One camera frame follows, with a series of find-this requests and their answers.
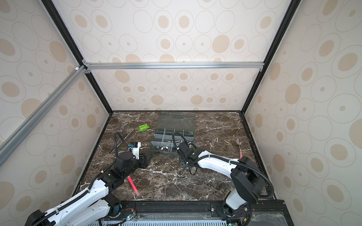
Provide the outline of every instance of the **metal spoon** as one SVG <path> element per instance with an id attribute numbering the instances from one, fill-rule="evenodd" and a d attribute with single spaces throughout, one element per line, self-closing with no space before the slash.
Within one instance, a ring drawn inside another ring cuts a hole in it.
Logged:
<path id="1" fill-rule="evenodd" d="M 241 146 L 240 146 L 240 144 L 241 144 L 241 141 L 239 140 L 239 138 L 236 138 L 236 143 L 237 143 L 237 145 L 239 145 L 239 153 L 240 153 L 240 158 L 242 158 L 243 157 L 243 154 L 242 154 L 242 152 L 241 152 Z"/>

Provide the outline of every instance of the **green packet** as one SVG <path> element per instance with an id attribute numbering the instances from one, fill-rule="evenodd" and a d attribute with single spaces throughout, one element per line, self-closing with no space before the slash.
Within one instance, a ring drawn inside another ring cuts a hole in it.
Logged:
<path id="1" fill-rule="evenodd" d="M 138 131 L 142 131 L 142 130 L 149 129 L 149 128 L 150 128 L 150 126 L 148 124 L 143 124 L 138 127 Z"/>

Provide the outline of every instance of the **black cable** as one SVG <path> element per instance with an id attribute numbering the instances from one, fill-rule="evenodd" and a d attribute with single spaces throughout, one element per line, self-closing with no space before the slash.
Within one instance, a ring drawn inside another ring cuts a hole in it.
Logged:
<path id="1" fill-rule="evenodd" d="M 197 173 L 197 167 L 196 167 L 196 170 L 195 170 L 195 173 L 194 173 L 194 174 L 191 173 L 191 166 L 189 167 L 189 171 L 190 171 L 190 174 L 191 174 L 191 175 L 196 175 L 196 173 Z"/>
<path id="2" fill-rule="evenodd" d="M 179 134 L 179 133 L 178 133 L 178 132 L 175 132 L 175 133 L 172 134 L 172 142 L 173 142 L 173 145 L 175 146 L 175 149 L 176 149 L 177 153 L 178 153 L 178 154 L 183 158 L 183 160 L 186 162 L 184 156 L 181 155 L 181 153 L 180 153 L 180 151 L 178 150 L 178 147 L 177 147 L 177 145 L 176 145 L 175 134 Z"/>
<path id="3" fill-rule="evenodd" d="M 123 223 L 125 223 L 127 221 L 127 219 L 124 219 L 122 222 L 120 223 L 115 223 L 115 224 L 112 224 L 112 225 L 107 225 L 107 226 L 121 226 Z"/>
<path id="4" fill-rule="evenodd" d="M 195 145 L 194 143 L 191 143 L 191 142 L 190 142 L 190 144 L 191 144 L 192 146 L 194 146 L 195 149 L 197 149 L 197 148 L 196 148 L 196 145 Z"/>
<path id="5" fill-rule="evenodd" d="M 121 134 L 119 132 L 116 132 L 116 134 L 114 135 L 114 143 L 115 143 L 115 146 L 114 146 L 114 152 L 115 152 L 115 157 L 118 156 L 118 148 L 117 148 L 117 135 L 120 137 L 120 139 L 123 141 L 123 143 L 128 147 L 127 143 L 125 142 L 125 140 L 122 138 Z M 109 170 L 113 165 L 115 164 L 115 159 L 114 161 L 112 162 L 112 164 L 110 164 L 107 169 L 105 169 L 104 171 L 107 171 Z M 81 198 L 83 198 L 86 194 L 90 193 L 91 189 L 92 189 L 92 186 L 93 186 L 93 183 L 94 181 L 102 174 L 102 172 L 100 172 L 99 174 L 97 174 L 90 182 L 90 184 L 88 185 L 88 189 L 89 191 L 84 191 L 80 196 L 78 196 L 77 198 L 65 203 L 64 205 L 62 205 L 61 207 L 58 208 L 58 211 L 61 211 L 65 208 L 67 208 L 68 206 L 72 205 L 73 203 L 75 203 L 76 201 L 80 200 Z M 46 219 L 48 219 L 49 217 L 53 216 L 54 214 L 56 214 L 56 211 L 53 211 L 49 214 L 47 214 L 46 216 L 44 216 L 43 219 L 39 220 L 38 222 L 36 222 L 35 224 L 33 224 L 33 226 L 37 226 L 39 225 L 41 222 L 45 221 Z"/>
<path id="6" fill-rule="evenodd" d="M 127 149 L 130 148 L 130 147 L 128 146 L 128 144 L 125 142 L 125 140 L 123 139 L 123 137 L 121 136 L 121 134 L 120 134 L 118 131 L 116 132 L 116 134 L 119 136 L 119 138 L 121 139 L 122 143 L 127 147 Z"/>
<path id="7" fill-rule="evenodd" d="M 220 156 L 218 156 L 218 155 L 204 155 L 204 156 L 196 159 L 195 161 L 193 161 L 193 162 L 191 162 L 191 163 L 186 163 L 186 165 L 187 165 L 187 166 L 192 166 L 192 165 L 194 165 L 195 163 L 197 163 L 198 161 L 200 161 L 200 160 L 202 160 L 202 159 L 204 159 L 204 158 L 208 158 L 208 157 L 217 158 L 217 159 L 222 160 L 222 161 L 224 161 L 224 162 L 229 162 L 228 159 L 225 159 L 225 158 L 220 157 Z M 270 193 L 269 193 L 269 195 L 260 195 L 260 197 L 261 197 L 261 198 L 272 198 L 272 197 L 273 197 L 273 195 L 274 195 L 274 186 L 272 185 L 272 182 L 269 180 L 269 178 L 266 177 L 262 172 L 260 172 L 260 171 L 257 170 L 257 169 L 254 169 L 254 168 L 251 167 L 251 166 L 248 166 L 248 165 L 246 165 L 246 164 L 244 164 L 244 163 L 241 163 L 241 162 L 230 161 L 230 163 L 231 163 L 231 164 L 234 164 L 234 165 L 241 166 L 241 167 L 246 168 L 246 169 L 249 169 L 249 170 L 257 173 L 259 176 L 261 176 L 261 178 L 263 178 L 263 179 L 265 180 L 265 182 L 269 185 L 269 187 L 270 187 Z"/>
<path id="8" fill-rule="evenodd" d="M 248 203 L 248 206 L 249 206 L 249 209 L 248 209 L 249 213 L 247 213 L 247 220 L 243 224 L 241 224 L 242 226 L 248 225 L 248 223 L 251 220 L 251 206 L 250 206 L 250 203 Z"/>

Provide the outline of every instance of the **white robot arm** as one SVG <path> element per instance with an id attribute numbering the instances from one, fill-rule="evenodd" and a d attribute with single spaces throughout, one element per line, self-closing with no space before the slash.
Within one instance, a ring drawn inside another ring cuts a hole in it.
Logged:
<path id="1" fill-rule="evenodd" d="M 88 188 L 45 213 L 35 211 L 28 217 L 25 226 L 85 226 L 105 216 L 119 215 L 121 205 L 111 192 L 136 169 L 146 168 L 153 157 L 153 154 L 139 154 L 140 142 L 134 144 L 138 148 L 120 153 L 113 169 L 99 174 Z M 232 179 L 235 189 L 224 201 L 226 215 L 234 215 L 246 202 L 256 203 L 266 179 L 259 175 L 261 173 L 255 173 L 258 172 L 257 167 L 248 158 L 229 159 L 205 150 L 193 150 L 186 141 L 178 146 L 177 151 L 189 167 L 211 169 Z"/>

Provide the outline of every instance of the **ventilation grille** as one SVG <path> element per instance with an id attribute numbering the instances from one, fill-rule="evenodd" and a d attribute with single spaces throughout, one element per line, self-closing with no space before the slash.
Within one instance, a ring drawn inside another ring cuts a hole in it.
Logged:
<path id="1" fill-rule="evenodd" d="M 104 221 L 102 226 L 107 226 L 120 221 Z M 99 226 L 95 221 L 88 226 Z M 179 220 L 179 221 L 136 221 L 125 222 L 122 226 L 226 226 L 226 221 L 221 220 Z"/>

